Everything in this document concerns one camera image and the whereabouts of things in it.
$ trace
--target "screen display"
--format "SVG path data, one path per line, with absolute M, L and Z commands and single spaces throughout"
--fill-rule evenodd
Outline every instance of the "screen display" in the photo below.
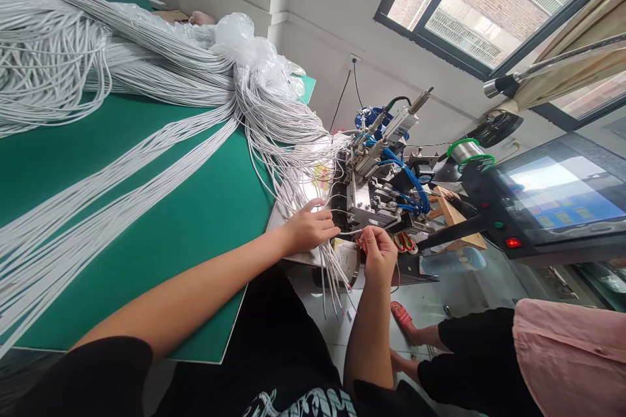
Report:
M 621 231 L 626 219 L 615 203 L 623 198 L 624 183 L 578 154 L 561 156 L 560 161 L 542 156 L 500 171 L 499 177 L 514 195 L 510 210 L 517 218 L 531 218 L 525 231 L 537 243 L 583 237 L 590 230 L 576 227 L 608 220 L 603 225 Z

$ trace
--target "black t-shirt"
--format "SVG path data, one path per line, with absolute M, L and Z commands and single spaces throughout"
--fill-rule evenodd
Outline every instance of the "black t-shirt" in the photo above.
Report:
M 350 396 L 288 280 L 268 272 L 248 287 L 222 365 L 178 364 L 156 417 L 435 415 L 404 382 L 393 391 L 357 381 Z M 152 360 L 150 346 L 137 338 L 78 347 L 22 398 L 17 415 L 143 416 L 143 383 Z

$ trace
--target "window frame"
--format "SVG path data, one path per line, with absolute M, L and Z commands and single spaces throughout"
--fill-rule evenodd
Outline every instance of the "window frame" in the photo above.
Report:
M 449 64 L 460 68 L 481 81 L 488 81 L 493 78 L 499 78 L 508 73 L 514 66 L 523 60 L 528 54 L 535 50 L 544 40 L 559 29 L 565 22 L 572 18 L 589 0 L 570 0 L 568 3 L 559 8 L 549 19 L 543 23 L 533 34 L 531 34 L 517 49 L 515 49 L 506 59 L 504 59 L 497 67 L 490 68 L 480 60 L 472 57 L 467 52 L 457 48 L 454 44 L 448 42 L 444 38 L 438 36 L 426 29 L 426 24 L 432 17 L 433 13 L 441 4 L 442 0 L 430 0 L 427 4 L 422 16 L 412 31 L 390 19 L 382 8 L 386 5 L 393 4 L 393 0 L 381 0 L 374 21 L 388 27 L 392 31 L 406 37 L 418 46 L 432 52 L 434 55 L 448 62 Z M 597 111 L 583 116 L 582 119 L 576 119 L 566 112 L 560 110 L 551 103 L 541 104 L 532 108 L 533 111 L 548 119 L 550 122 L 560 127 L 566 132 L 581 128 L 590 122 L 606 115 L 607 113 L 620 108 L 626 104 L 626 96 L 619 96 L 607 103 Z

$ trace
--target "hand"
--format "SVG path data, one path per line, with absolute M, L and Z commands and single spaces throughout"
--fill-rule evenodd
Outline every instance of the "hand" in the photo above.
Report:
M 381 227 L 368 226 L 363 229 L 363 240 L 367 247 L 365 261 L 366 281 L 391 287 L 393 269 L 398 261 L 398 248 Z
M 324 200 L 309 201 L 287 223 L 278 228 L 284 239 L 285 256 L 310 251 L 324 241 L 334 238 L 341 231 L 335 226 L 330 210 L 311 213 L 316 205 L 324 205 Z

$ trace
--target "green table mat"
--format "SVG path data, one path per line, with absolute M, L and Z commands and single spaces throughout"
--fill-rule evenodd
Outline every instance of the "green table mat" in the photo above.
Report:
M 148 7 L 146 0 L 109 1 Z M 308 103 L 315 80 L 304 80 Z M 111 95 L 100 109 L 73 124 L 0 139 L 0 226 L 98 171 L 165 124 L 202 112 L 206 110 L 170 106 L 142 96 Z M 147 182 L 220 127 L 174 146 L 99 199 L 83 216 Z M 268 182 L 265 169 L 260 172 Z M 67 350 L 143 292 L 262 234 L 272 205 L 272 197 L 254 172 L 240 127 L 193 176 L 94 259 L 16 346 Z M 171 358 L 221 362 L 242 299 L 243 291 Z

